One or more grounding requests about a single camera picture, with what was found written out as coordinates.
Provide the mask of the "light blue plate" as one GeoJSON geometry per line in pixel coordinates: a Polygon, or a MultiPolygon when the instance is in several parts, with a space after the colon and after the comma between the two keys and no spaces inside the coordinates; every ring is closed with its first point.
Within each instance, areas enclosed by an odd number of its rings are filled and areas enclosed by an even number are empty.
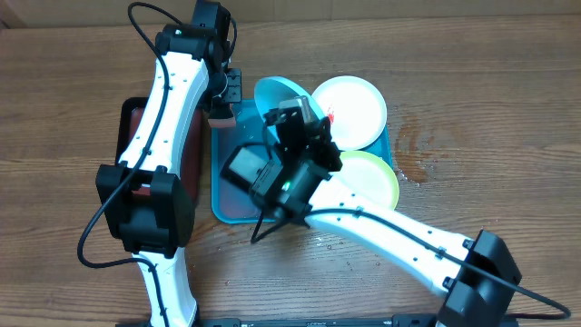
{"type": "Polygon", "coordinates": [[[259,117],[264,123],[264,115],[271,109],[279,107],[280,102],[291,100],[296,97],[304,96],[309,103],[312,115],[319,120],[318,131],[323,141],[330,141],[330,122],[321,110],[317,101],[302,86],[296,84],[291,79],[282,76],[269,76],[260,79],[254,87],[254,100],[258,110],[259,117]]]}

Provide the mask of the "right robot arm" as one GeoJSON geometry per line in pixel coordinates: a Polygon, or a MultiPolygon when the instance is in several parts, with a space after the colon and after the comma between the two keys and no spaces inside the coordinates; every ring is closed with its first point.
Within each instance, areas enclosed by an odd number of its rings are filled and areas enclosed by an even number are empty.
{"type": "Polygon", "coordinates": [[[482,231],[476,239],[430,227],[375,203],[336,175],[340,151],[330,120],[299,107],[272,109],[276,144],[262,158],[249,144],[235,148],[221,176],[249,195],[279,230],[303,223],[386,257],[444,299],[441,326],[499,326],[522,275],[504,241],[482,231]]]}

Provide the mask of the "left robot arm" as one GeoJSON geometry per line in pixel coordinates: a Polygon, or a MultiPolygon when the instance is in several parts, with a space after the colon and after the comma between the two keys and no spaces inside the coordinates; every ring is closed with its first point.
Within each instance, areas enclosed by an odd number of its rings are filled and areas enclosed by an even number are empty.
{"type": "Polygon", "coordinates": [[[185,247],[192,236],[194,203],[182,180],[182,157],[195,115],[208,113],[219,128],[235,124],[241,71],[229,63],[237,26],[220,3],[199,1],[192,20],[174,17],[154,39],[155,76],[141,119],[118,136],[113,165],[99,167],[95,184],[101,206],[85,227],[84,244],[100,217],[142,272],[151,305],[149,326],[193,326],[198,306],[189,286],[185,247]]]}

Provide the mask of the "green and orange sponge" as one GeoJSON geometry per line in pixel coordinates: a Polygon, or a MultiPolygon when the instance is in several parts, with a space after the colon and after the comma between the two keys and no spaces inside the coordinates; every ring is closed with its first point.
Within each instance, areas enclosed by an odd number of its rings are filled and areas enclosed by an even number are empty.
{"type": "Polygon", "coordinates": [[[231,128],[236,125],[232,104],[215,105],[208,113],[208,124],[211,128],[231,128]]]}

